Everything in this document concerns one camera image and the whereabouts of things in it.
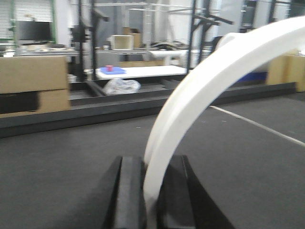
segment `metal frame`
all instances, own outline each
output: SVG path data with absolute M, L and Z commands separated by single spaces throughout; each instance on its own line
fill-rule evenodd
M 139 3 L 121 3 L 121 2 L 113 2 L 113 3 L 95 3 L 95 7 L 109 7 L 109 6 L 145 6 L 145 9 L 139 8 L 132 8 L 127 9 L 125 14 L 125 23 L 129 25 L 129 11 L 137 10 L 137 11 L 144 11 L 143 16 L 143 39 L 144 44 L 146 44 L 146 50 L 148 51 L 151 44 L 151 31 L 152 31 L 152 12 L 166 12 L 166 13 L 179 13 L 179 14 L 189 14 L 189 13 L 182 13 L 181 11 L 191 10 L 191 7 L 181 6 L 181 5 L 167 5 L 167 4 L 158 4 L 158 3 L 146 3 L 146 2 L 139 2 Z M 162 6 L 162 7 L 174 7 L 180 8 L 178 10 L 153 10 L 152 6 Z M 205 8 L 196 8 L 196 10 L 205 10 Z
M 11 21 L 11 31 L 13 33 L 13 40 L 15 48 L 18 45 L 17 34 L 16 34 L 16 10 L 15 10 L 15 0 L 10 0 L 10 21 Z
M 57 43 L 57 32 L 56 32 L 56 10 L 55 10 L 55 0 L 50 0 L 51 1 L 51 10 L 52 10 L 52 41 L 54 43 Z
M 274 13 L 275 13 L 275 5 L 276 5 L 276 0 L 272 0 L 271 1 L 271 6 L 270 6 L 270 10 L 269 10 L 269 17 L 268 17 L 268 23 L 272 23 L 275 21 L 274 18 Z
M 203 55 L 203 48 L 205 43 L 206 32 L 211 28 L 212 25 L 219 25 L 218 21 L 222 21 L 227 24 L 233 24 L 232 21 L 227 19 L 217 17 L 211 14 L 210 7 L 211 7 L 211 0 L 202 0 L 201 1 L 201 14 L 196 13 L 197 0 L 193 0 L 193 7 L 192 7 L 192 21 L 191 21 L 191 29 L 190 29 L 190 41 L 189 41 L 189 50 L 187 55 L 187 73 L 190 71 L 191 67 L 191 58 L 192 58 L 192 45 L 193 45 L 193 35 L 196 29 L 200 26 L 201 28 L 201 39 L 200 39 L 200 53 L 198 57 L 198 63 L 202 60 Z
M 85 73 L 84 73 L 84 63 L 83 63 L 83 41 L 86 40 L 86 34 L 84 33 L 85 28 L 88 28 L 91 32 L 91 63 L 92 63 L 92 79 L 96 80 L 96 29 L 99 25 L 100 19 L 104 21 L 109 21 L 109 17 L 106 16 L 103 12 L 95 8 L 95 0 L 91 0 L 91 24 L 85 22 L 82 17 L 82 7 L 87 4 L 83 4 L 82 0 L 78 1 L 78 19 L 79 19 L 79 42 L 80 42 L 80 52 L 79 52 L 79 67 L 78 67 L 78 77 L 81 82 L 85 81 Z

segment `black monitor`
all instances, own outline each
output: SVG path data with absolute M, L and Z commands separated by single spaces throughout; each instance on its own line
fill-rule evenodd
M 51 23 L 42 21 L 17 21 L 19 40 L 51 41 Z

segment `black base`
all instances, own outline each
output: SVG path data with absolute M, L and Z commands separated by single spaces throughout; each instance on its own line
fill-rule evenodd
M 144 229 L 142 168 L 140 157 L 116 157 L 95 191 L 83 200 L 77 211 L 49 228 Z
M 153 79 L 146 80 L 148 81 L 147 84 L 150 84 Z M 98 83 L 91 85 L 94 90 L 96 89 L 96 84 Z M 149 91 L 146 88 L 148 91 L 135 94 L 72 99 L 72 108 L 69 111 L 2 118 L 0 122 L 0 138 L 155 115 L 159 113 L 177 82 L 171 81 L 169 83 L 163 81 L 163 84 L 169 89 Z M 74 87 L 78 89 L 74 88 L 73 92 L 89 89 L 89 96 L 99 93 L 98 90 L 93 91 L 93 88 L 87 83 L 76 83 Z M 295 83 L 229 88 L 213 101 L 212 105 L 293 93 L 295 93 Z
M 235 229 L 199 182 L 187 156 L 174 156 L 166 170 L 158 229 Z

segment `brown cardboard box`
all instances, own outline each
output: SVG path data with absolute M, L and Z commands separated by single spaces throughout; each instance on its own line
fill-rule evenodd
M 287 69 L 287 56 L 281 55 L 269 63 L 266 83 L 268 85 L 284 83 Z
M 305 57 L 285 54 L 269 64 L 267 84 L 296 82 L 296 91 L 305 91 Z
M 121 68 L 163 66 L 164 61 L 126 61 L 120 62 Z
M 123 27 L 123 34 L 133 36 L 134 48 L 139 48 L 142 45 L 142 36 L 138 29 L 133 29 L 130 27 Z
M 66 58 L 0 58 L 0 117 L 70 109 Z
M 296 91 L 305 91 L 305 56 L 287 55 L 285 83 L 296 82 Z

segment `white table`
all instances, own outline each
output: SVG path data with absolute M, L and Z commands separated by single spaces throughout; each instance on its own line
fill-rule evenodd
M 123 68 L 126 74 L 107 75 L 102 73 L 99 69 L 96 70 L 96 76 L 101 80 L 110 80 L 114 78 L 141 78 L 153 76 L 170 76 L 186 74 L 186 69 L 177 66 L 155 66 L 155 67 L 133 67 Z
M 14 46 L 13 43 L 0 43 L 0 46 Z
M 26 51 L 19 54 L 19 56 L 78 56 L 80 53 L 74 49 L 52 49 L 48 51 Z M 89 55 L 87 51 L 83 51 L 83 55 Z

